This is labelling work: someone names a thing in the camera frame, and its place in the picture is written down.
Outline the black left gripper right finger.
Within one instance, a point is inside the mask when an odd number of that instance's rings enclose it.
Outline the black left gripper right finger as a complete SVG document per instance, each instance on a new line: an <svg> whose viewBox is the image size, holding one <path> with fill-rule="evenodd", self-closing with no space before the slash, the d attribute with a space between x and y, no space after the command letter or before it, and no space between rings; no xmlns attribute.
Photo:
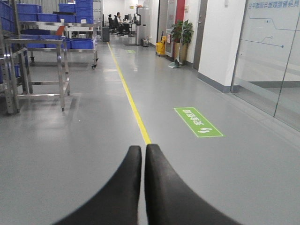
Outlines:
<svg viewBox="0 0 300 225"><path fill-rule="evenodd" d="M176 173L157 144L146 147L144 192L150 225L236 225L197 195Z"/></svg>

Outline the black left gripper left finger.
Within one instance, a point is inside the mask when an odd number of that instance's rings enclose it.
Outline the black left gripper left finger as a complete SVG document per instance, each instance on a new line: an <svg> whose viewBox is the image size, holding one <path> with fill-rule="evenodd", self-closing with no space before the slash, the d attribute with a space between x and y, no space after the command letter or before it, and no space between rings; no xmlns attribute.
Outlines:
<svg viewBox="0 0 300 225"><path fill-rule="evenodd" d="M141 147L129 147L120 166L91 199L57 225L136 225L140 196Z"/></svg>

